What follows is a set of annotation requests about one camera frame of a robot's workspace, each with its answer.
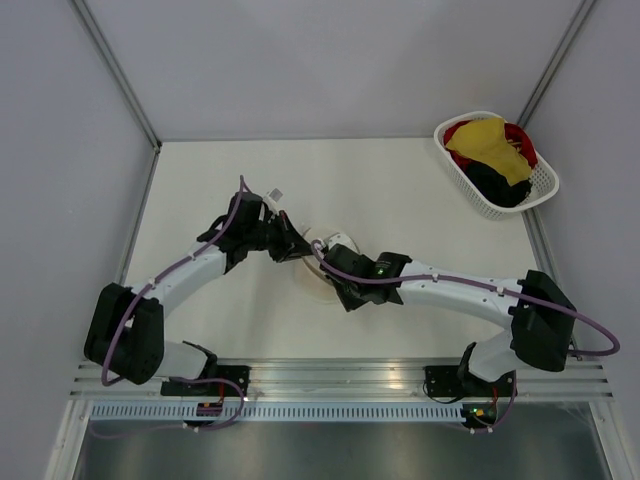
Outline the cream mesh laundry bag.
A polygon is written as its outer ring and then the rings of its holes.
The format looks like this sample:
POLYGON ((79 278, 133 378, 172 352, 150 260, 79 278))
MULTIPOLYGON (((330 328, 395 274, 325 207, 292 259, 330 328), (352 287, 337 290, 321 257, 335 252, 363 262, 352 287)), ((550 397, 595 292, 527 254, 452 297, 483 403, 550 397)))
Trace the cream mesh laundry bag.
MULTIPOLYGON (((323 237, 336 231, 345 232, 344 230, 330 227, 307 227, 302 236, 311 243, 313 240, 322 240, 323 237)), ((355 252, 360 252, 358 245, 355 252)), ((295 262, 294 281, 314 301, 323 304, 339 303, 339 298, 331 281, 326 278, 320 269, 319 261, 313 255, 295 262)))

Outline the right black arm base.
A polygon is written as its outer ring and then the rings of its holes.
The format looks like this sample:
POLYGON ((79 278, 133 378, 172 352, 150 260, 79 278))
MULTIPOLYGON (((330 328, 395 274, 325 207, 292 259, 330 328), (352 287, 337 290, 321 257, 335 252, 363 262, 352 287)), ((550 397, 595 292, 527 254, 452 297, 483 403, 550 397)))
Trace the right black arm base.
POLYGON ((431 365, 425 366, 423 371, 423 393, 439 403, 455 403, 483 390, 463 365, 431 365))

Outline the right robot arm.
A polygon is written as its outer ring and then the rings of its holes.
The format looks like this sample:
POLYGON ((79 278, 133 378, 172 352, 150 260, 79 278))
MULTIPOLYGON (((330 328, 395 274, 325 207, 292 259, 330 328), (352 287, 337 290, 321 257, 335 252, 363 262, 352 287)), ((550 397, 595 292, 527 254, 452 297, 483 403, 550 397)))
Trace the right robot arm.
POLYGON ((575 308, 543 272, 530 270, 523 279, 458 275, 407 255, 384 252, 372 260, 321 240, 312 242, 311 251, 347 311, 367 303, 427 305, 500 327, 494 337, 470 343, 455 367, 465 395, 484 396, 521 368, 565 368, 575 308))

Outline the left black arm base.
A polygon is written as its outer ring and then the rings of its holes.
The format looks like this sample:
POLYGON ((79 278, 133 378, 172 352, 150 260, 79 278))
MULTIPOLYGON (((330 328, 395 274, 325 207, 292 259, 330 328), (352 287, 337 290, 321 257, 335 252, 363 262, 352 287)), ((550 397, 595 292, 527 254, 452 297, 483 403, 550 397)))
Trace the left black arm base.
POLYGON ((201 379, 162 383, 160 395, 164 397, 224 397, 240 398, 247 395, 251 368, 247 365, 219 365, 215 374, 201 379))

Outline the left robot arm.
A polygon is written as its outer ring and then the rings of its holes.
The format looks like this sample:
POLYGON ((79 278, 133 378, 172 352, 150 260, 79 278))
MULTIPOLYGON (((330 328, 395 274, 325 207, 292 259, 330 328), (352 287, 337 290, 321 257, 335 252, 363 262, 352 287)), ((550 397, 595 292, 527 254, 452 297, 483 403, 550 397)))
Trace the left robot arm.
POLYGON ((307 257, 310 244, 284 211, 266 198, 238 192, 226 214, 201 233, 187 253, 149 280, 110 283, 98 297, 83 353, 101 366, 101 381, 142 385, 153 378, 178 380, 195 395, 218 384, 218 360, 193 342, 169 341, 165 322, 202 287, 222 278, 251 252, 267 252, 276 263, 307 257))

